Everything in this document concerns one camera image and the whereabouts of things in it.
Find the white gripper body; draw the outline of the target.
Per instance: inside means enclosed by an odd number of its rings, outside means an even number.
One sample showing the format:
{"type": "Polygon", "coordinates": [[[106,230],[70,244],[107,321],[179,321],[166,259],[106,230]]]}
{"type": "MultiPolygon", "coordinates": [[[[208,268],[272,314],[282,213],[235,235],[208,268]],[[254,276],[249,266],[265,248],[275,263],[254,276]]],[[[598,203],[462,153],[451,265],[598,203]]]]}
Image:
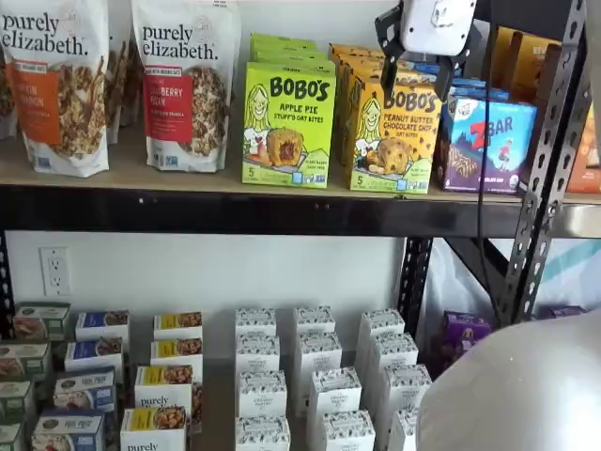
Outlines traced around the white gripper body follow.
{"type": "Polygon", "coordinates": [[[474,16],[472,0],[408,0],[403,2],[401,42],[418,54],[459,54],[474,16]]]}

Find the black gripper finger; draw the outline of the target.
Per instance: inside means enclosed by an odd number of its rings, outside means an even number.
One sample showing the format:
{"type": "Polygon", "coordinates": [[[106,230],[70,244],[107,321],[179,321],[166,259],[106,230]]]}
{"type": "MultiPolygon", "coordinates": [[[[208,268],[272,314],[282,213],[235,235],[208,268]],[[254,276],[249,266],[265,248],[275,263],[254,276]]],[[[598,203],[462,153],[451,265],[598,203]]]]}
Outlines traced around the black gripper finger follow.
{"type": "Polygon", "coordinates": [[[447,99],[452,86],[455,72],[466,62],[470,55],[470,48],[465,46],[457,55],[439,57],[439,73],[435,83],[435,92],[441,101],[447,99]]]}
{"type": "Polygon", "coordinates": [[[394,7],[375,18],[378,44],[384,55],[380,84],[385,97],[391,97],[397,63],[405,52],[401,41],[403,7],[394,7]]]}

